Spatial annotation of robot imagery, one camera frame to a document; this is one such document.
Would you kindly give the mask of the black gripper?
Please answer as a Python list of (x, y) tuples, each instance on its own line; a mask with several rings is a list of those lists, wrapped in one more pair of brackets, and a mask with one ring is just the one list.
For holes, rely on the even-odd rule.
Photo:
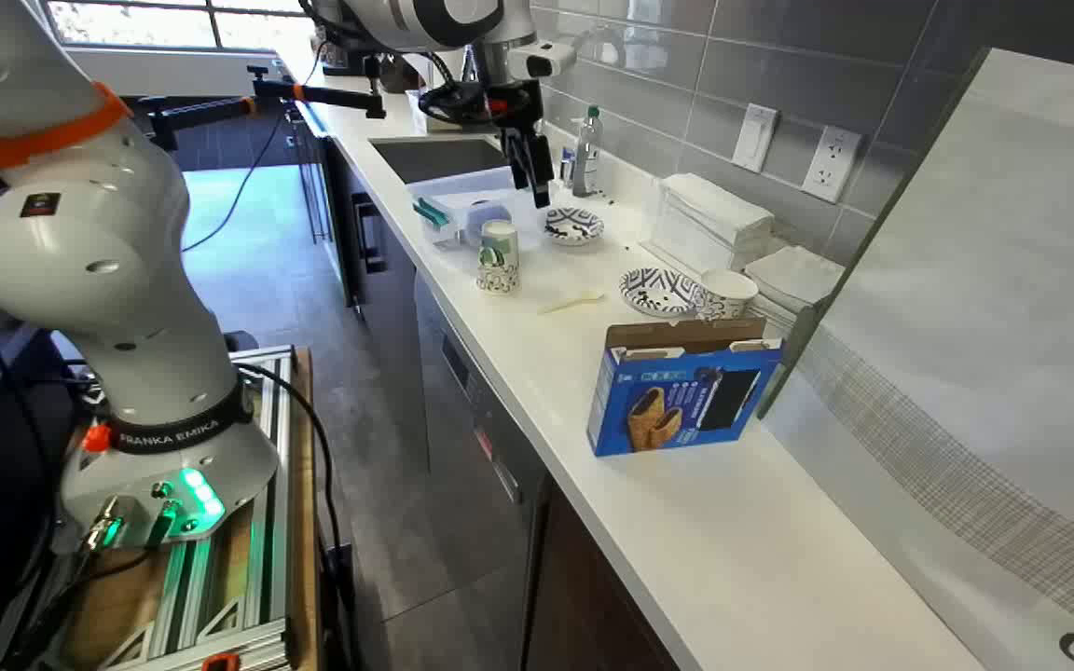
[(532, 136), (546, 121), (546, 100), (539, 84), (458, 84), (457, 85), (457, 121), (458, 125), (491, 125), (500, 130), (500, 145), (513, 160), (514, 189), (532, 194), (532, 204), (546, 209), (552, 183), (550, 137)]

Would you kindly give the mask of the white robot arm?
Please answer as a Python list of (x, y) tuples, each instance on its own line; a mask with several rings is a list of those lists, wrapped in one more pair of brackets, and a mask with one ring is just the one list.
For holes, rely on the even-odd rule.
[(18, 0), (0, 0), (0, 179), (0, 305), (64, 333), (106, 389), (64, 510), (121, 543), (211, 536), (275, 453), (184, 274), (187, 183)]

